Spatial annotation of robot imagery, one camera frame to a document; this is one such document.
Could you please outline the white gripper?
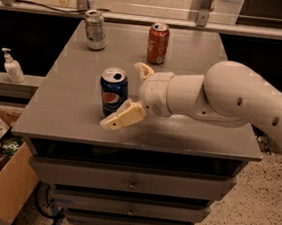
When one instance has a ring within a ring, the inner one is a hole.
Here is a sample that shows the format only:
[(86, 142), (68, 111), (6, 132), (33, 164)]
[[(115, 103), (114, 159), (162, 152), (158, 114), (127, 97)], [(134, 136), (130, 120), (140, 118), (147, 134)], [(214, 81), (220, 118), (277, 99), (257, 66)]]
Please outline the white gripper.
[(114, 131), (134, 125), (141, 122), (147, 113), (160, 117), (171, 116), (167, 104), (167, 90), (174, 74), (172, 72), (154, 73), (151, 66), (144, 64), (144, 62), (137, 62), (135, 68), (142, 80), (142, 85), (139, 88), (141, 102), (133, 102), (131, 98), (128, 98), (115, 113), (111, 113), (101, 120), (100, 126), (103, 129)]

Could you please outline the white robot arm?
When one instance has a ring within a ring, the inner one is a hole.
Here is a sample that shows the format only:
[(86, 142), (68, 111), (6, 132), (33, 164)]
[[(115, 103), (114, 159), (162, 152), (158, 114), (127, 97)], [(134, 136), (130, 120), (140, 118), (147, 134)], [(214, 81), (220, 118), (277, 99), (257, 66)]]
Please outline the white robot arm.
[(142, 84), (139, 100), (128, 99), (101, 120), (104, 129), (117, 130), (141, 122), (147, 115), (187, 115), (202, 121), (244, 120), (282, 147), (282, 92), (239, 62), (218, 62), (201, 75), (156, 72), (135, 64)]

